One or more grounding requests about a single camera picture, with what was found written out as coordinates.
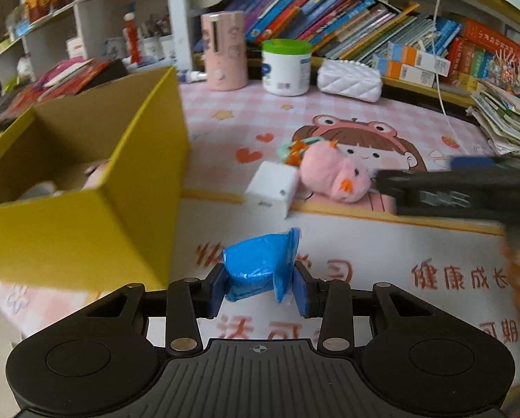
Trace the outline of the blue plastic packet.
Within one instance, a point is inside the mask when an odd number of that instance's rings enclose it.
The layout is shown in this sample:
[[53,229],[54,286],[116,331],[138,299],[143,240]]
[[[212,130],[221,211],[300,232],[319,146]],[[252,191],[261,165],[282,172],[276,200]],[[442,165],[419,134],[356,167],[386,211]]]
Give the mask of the blue plastic packet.
[[291,285],[300,238],[301,230],[292,227],[285,233],[267,234],[225,248],[226,298],[236,302],[273,291],[275,301],[281,304]]

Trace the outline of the pink plush duck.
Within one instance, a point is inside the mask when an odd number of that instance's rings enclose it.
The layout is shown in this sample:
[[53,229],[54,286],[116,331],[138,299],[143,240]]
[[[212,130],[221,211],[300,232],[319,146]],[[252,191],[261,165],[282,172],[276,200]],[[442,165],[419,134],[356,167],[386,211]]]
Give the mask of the pink plush duck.
[[304,152],[301,182],[313,193],[333,201],[351,204],[370,190],[368,169],[343,153],[334,141],[318,141]]

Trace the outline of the grey mouse toy car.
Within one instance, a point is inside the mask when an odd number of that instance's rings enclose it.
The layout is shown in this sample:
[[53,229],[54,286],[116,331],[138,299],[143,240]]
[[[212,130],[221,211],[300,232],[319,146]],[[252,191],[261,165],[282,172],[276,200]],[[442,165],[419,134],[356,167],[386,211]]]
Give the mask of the grey mouse toy car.
[[54,190],[66,193],[95,189],[101,185],[108,166],[108,160],[101,160],[64,167],[53,174]]

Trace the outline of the stack of papers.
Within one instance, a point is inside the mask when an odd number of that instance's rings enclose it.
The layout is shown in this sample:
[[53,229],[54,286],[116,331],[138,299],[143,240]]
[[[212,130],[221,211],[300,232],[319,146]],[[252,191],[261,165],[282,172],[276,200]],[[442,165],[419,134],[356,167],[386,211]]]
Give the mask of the stack of papers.
[[520,155],[520,98],[497,86],[480,81],[471,92],[473,116],[500,156]]

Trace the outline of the white charger cube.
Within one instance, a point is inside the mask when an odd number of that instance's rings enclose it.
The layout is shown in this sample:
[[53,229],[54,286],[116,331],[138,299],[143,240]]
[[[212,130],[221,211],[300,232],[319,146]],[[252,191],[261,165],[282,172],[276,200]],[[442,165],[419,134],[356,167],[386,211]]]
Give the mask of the white charger cube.
[[253,211],[285,219],[299,184],[298,168],[263,161],[243,193],[244,203]]

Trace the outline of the red book set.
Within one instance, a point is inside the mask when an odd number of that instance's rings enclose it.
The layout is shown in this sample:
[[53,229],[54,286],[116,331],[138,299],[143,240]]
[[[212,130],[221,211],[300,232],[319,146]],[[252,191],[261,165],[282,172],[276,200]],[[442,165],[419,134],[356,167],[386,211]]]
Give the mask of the red book set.
[[515,77],[520,66],[520,44],[474,19],[452,14],[455,35],[446,47],[450,70],[448,85],[475,91],[480,81],[496,85]]

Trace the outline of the yellow cardboard box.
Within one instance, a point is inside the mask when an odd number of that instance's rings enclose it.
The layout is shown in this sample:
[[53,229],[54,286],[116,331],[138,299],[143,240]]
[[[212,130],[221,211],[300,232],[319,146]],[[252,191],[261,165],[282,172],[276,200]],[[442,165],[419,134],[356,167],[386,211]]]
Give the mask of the yellow cardboard box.
[[[0,280],[166,287],[189,151],[171,67],[26,110],[0,135]],[[100,186],[55,192],[58,170],[101,160]]]

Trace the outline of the pink cartoon desk mat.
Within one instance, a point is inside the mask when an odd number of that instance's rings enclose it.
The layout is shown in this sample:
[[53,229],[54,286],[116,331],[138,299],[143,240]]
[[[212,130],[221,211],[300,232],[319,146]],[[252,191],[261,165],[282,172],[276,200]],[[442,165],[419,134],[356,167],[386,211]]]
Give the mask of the pink cartoon desk mat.
[[[379,193],[346,204],[299,188],[285,219],[253,211],[243,198],[260,164],[277,162],[276,149],[295,137],[327,135],[340,150],[359,151],[362,129],[382,130],[387,141],[407,141],[439,168],[463,148],[484,145],[474,125],[446,125],[441,114],[391,100],[370,105],[317,91],[285,98],[256,83],[235,92],[199,83],[178,88],[190,151],[167,285],[206,276],[231,245],[297,227],[297,258],[313,276],[357,289],[395,284],[498,338],[520,361],[520,321],[497,225],[404,219]],[[0,306],[32,335],[111,291],[0,280]]]

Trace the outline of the wooden bookshelf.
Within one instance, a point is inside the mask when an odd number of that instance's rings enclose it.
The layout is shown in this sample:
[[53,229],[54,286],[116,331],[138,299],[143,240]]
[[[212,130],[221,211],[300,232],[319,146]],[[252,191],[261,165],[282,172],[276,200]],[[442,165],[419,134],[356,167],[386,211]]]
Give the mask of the wooden bookshelf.
[[[308,41],[311,72],[324,60],[371,67],[373,55],[388,59],[389,41],[446,59],[457,27],[452,14],[488,25],[520,44],[520,0],[168,0],[168,9],[174,57],[188,82],[207,81],[200,18],[222,11],[244,12],[247,69],[254,67],[259,77],[261,44],[273,39]],[[437,73],[432,88],[387,77],[382,81],[441,97],[472,92],[448,85]],[[496,86],[520,97],[520,66],[514,78]]]

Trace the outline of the orange white medicine box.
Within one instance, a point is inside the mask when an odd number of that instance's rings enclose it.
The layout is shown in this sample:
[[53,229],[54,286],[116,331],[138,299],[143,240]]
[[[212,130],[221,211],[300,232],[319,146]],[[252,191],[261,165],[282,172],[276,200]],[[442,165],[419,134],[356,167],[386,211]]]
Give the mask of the orange white medicine box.
[[386,49],[387,56],[392,61],[416,67],[426,72],[437,73],[442,77],[447,77],[450,72],[451,63],[444,57],[392,41],[387,43]]

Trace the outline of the white quilted pouch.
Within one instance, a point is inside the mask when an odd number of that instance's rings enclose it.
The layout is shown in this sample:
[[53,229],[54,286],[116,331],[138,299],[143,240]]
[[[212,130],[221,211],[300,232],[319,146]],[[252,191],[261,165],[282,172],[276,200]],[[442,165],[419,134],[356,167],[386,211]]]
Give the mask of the white quilted pouch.
[[324,60],[317,69],[317,87],[323,93],[376,103],[383,81],[377,69],[361,62]]

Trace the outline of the white jar green lid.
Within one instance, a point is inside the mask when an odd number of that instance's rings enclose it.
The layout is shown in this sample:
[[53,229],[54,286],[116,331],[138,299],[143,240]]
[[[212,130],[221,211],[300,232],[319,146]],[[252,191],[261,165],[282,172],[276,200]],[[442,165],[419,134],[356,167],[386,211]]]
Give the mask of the white jar green lid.
[[268,93],[300,96],[307,93],[311,76],[311,44],[273,39],[262,44],[262,84]]

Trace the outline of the red folders pile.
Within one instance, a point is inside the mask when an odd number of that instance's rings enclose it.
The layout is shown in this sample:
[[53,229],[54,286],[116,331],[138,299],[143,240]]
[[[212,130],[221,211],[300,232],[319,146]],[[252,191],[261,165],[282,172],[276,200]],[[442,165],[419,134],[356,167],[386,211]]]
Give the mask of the red folders pile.
[[61,61],[20,91],[0,113],[0,122],[15,120],[26,109],[39,103],[77,95],[127,75],[128,71],[121,60]]

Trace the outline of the pink cylindrical humidifier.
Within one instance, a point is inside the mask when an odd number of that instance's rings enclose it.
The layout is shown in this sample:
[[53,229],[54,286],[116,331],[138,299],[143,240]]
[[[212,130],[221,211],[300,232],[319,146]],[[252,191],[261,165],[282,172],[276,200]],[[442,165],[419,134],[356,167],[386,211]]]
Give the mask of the pink cylindrical humidifier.
[[208,88],[219,92],[244,88],[248,84],[244,12],[207,13],[200,21]]

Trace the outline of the white cubby shelf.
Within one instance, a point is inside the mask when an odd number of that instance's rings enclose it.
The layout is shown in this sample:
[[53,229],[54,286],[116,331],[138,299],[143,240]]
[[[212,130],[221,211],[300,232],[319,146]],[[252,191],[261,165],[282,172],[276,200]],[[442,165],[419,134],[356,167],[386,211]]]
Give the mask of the white cubby shelf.
[[168,0],[75,0],[30,25],[26,34],[0,52],[0,82],[16,75],[27,55],[36,76],[68,58],[68,40],[78,38],[89,57],[104,55],[105,41],[122,35],[124,15],[133,9],[135,23],[168,14]]

